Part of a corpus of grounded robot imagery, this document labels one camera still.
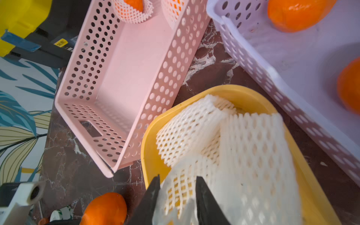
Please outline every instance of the mandarin orange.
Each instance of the mandarin orange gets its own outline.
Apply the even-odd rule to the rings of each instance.
[[[122,225],[127,207],[124,198],[110,192],[92,200],[82,216],[80,225]]]
[[[267,15],[283,32],[308,29],[322,20],[336,0],[269,0]]]
[[[352,61],[339,75],[337,92],[345,107],[360,115],[360,58]]]
[[[140,12],[144,10],[143,0],[124,0],[124,2]]]

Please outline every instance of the dark red marble countertop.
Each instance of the dark red marble countertop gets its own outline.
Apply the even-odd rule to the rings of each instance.
[[[196,52],[174,105],[211,87],[237,84],[265,96],[282,115],[306,161],[344,225],[360,224],[360,188],[324,153],[314,141],[266,94],[265,91],[225,53],[215,27],[210,22]],[[106,178],[53,107],[40,177],[46,181],[42,199],[44,216],[63,206],[74,208],[80,218],[91,200],[107,192],[124,196],[132,214],[144,192],[141,163],[117,171]]]

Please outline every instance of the white foam net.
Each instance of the white foam net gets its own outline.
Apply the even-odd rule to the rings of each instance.
[[[196,177],[203,177],[208,187],[213,188],[216,183],[216,170],[217,165],[204,156],[190,154],[182,158],[162,183],[154,211],[153,224],[166,225],[169,221],[178,223],[178,218],[181,220],[183,211],[191,199],[194,201],[194,205],[183,216],[183,218],[189,219],[184,224],[190,224],[190,219],[192,224],[197,224],[195,210]]]
[[[149,0],[144,0],[144,10],[140,12],[134,9],[129,4],[125,3],[124,0],[112,0],[113,8],[117,17],[125,23],[141,23],[151,17],[154,6]]]
[[[220,122],[234,113],[231,102],[212,95],[186,107],[157,134],[156,144],[164,163],[173,167],[191,151],[218,163]]]
[[[162,11],[172,29],[174,29],[181,11],[184,10],[184,4],[184,0],[161,0]]]
[[[228,116],[221,124],[217,176],[213,195],[231,224],[302,224],[280,114]]]

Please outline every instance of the leaf pattern fabric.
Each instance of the leaf pattern fabric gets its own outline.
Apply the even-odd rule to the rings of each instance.
[[[34,118],[9,94],[0,91],[0,126],[22,126],[36,134]]]
[[[57,68],[0,58],[0,185],[38,180],[58,77]]]

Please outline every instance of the blue tape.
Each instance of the blue tape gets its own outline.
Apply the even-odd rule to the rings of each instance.
[[[1,40],[6,41],[7,43],[15,45],[16,47],[19,47],[29,52],[34,52],[41,47],[41,45],[25,40],[24,38],[9,32],[8,29],[5,30],[5,33],[1,37]]]

